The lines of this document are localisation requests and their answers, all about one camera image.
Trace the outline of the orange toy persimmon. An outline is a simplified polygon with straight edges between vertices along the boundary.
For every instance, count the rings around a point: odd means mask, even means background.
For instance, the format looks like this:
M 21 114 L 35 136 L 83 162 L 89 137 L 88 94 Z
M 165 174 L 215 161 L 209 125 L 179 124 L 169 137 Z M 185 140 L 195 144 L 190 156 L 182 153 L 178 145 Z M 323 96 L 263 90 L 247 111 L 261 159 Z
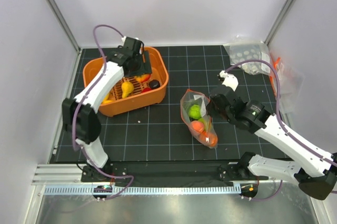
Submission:
M 151 74 L 144 74 L 144 75 L 140 75 L 140 76 L 135 76 L 135 80 L 139 83 L 144 83 L 147 82 L 151 77 Z

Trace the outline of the dark purple toy fruit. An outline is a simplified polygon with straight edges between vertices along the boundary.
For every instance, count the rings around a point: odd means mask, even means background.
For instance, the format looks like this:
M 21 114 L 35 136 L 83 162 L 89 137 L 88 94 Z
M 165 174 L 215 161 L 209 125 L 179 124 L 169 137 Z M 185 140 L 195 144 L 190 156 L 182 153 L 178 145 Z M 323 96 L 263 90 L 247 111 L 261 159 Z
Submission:
M 151 81 L 149 81 L 148 83 L 148 87 L 151 89 L 151 90 L 155 90 L 155 89 L 158 89 L 159 87 L 161 86 L 160 82 L 156 79 L 152 79 Z

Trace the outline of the clear orange-zip bag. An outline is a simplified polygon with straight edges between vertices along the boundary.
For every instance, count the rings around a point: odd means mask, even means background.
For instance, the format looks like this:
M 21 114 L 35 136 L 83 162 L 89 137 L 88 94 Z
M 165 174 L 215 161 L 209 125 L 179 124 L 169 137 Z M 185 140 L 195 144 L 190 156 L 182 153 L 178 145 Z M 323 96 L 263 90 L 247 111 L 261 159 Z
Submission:
M 210 99 L 203 93 L 187 89 L 180 100 L 180 113 L 191 135 L 203 146 L 216 148 L 218 137 L 213 127 L 213 119 L 207 114 Z

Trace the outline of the green toy lime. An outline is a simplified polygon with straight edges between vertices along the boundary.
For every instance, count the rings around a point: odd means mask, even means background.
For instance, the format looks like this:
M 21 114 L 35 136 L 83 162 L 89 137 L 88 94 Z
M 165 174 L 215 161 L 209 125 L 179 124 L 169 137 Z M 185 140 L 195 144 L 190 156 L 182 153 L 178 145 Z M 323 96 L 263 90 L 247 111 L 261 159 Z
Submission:
M 189 117 L 194 120 L 198 120 L 202 117 L 201 108 L 199 105 L 194 104 L 189 108 Z

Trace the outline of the orange plastic basket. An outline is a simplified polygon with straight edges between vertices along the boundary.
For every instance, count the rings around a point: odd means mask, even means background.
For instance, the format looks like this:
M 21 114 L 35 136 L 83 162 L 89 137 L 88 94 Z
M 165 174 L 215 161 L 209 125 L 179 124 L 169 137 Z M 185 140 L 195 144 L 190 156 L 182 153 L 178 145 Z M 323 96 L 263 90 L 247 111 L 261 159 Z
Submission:
M 122 78 L 110 90 L 106 101 L 98 109 L 105 116 L 113 117 L 131 110 L 160 103 L 166 94 L 168 72 L 160 52 L 153 47 L 145 47 L 149 55 L 152 73 L 146 81 L 139 82 L 140 77 Z M 126 98 L 122 97 L 122 84 L 130 82 L 134 90 Z

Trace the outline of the pink toy peach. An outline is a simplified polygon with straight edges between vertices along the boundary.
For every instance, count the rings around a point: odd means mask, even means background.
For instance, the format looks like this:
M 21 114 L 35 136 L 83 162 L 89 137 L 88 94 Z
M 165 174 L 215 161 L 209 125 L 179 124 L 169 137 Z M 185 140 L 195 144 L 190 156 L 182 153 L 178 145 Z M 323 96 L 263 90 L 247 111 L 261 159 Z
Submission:
M 198 120 L 192 121 L 191 127 L 198 134 L 201 134 L 205 129 L 204 124 L 202 122 L 198 121 Z

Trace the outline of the green toy apple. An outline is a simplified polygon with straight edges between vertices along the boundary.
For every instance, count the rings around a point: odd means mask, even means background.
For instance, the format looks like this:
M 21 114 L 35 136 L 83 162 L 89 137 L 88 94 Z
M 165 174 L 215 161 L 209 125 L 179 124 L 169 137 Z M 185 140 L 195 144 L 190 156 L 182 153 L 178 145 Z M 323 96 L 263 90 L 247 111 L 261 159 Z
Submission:
M 201 122 L 205 128 L 209 126 L 209 123 L 204 118 L 200 118 L 198 121 Z

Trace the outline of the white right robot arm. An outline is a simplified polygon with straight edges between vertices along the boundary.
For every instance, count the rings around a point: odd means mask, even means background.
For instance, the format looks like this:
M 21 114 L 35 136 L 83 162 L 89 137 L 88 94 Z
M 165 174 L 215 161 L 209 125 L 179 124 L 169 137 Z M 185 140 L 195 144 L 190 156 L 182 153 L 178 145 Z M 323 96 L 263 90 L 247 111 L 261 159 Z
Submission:
M 212 117 L 223 118 L 236 128 L 263 138 L 291 158 L 283 161 L 245 152 L 236 165 L 240 178 L 264 176 L 287 181 L 317 200 L 325 200 L 333 192 L 336 154 L 308 142 L 262 103 L 244 102 L 231 87 L 219 85 L 210 92 L 206 109 Z

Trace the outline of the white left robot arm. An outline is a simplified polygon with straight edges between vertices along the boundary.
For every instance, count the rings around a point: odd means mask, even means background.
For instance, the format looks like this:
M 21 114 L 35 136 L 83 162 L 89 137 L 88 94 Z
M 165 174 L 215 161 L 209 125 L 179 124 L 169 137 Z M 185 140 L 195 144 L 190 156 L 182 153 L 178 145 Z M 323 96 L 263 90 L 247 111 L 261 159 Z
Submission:
M 73 148 L 81 149 L 89 165 L 95 167 L 93 176 L 100 182 L 110 179 L 112 170 L 106 166 L 108 155 L 100 141 L 101 123 L 97 112 L 106 95 L 123 77 L 152 72 L 148 52 L 137 38 L 123 37 L 123 45 L 107 56 L 92 81 L 74 98 L 62 102 L 63 129 L 71 133 Z

